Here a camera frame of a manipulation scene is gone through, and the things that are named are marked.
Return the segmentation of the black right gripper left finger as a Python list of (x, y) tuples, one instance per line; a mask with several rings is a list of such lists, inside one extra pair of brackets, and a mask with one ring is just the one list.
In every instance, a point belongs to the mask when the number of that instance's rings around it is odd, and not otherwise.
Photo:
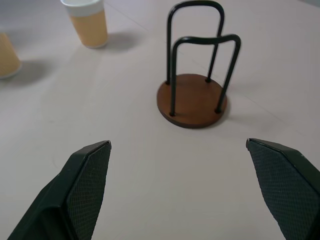
[(74, 152), (36, 196), (7, 240), (91, 240), (105, 194), (112, 145)]

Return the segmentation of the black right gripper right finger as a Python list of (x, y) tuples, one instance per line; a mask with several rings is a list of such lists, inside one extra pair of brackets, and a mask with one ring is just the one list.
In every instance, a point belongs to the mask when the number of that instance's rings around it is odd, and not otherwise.
[(286, 240), (320, 240), (320, 171), (298, 150), (249, 138), (266, 206)]

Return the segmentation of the white paper cup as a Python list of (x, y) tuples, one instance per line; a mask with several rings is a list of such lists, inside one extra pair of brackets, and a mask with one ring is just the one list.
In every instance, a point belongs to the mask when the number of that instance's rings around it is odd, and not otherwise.
[(14, 76), (21, 67), (22, 63), (9, 37), (0, 32), (0, 80)]

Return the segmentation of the ribbed tan paper cup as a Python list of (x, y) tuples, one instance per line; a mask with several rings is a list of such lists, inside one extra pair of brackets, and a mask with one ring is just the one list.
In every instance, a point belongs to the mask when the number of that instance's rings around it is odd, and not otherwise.
[(81, 43), (87, 48), (103, 47), (108, 41), (104, 0), (60, 0)]

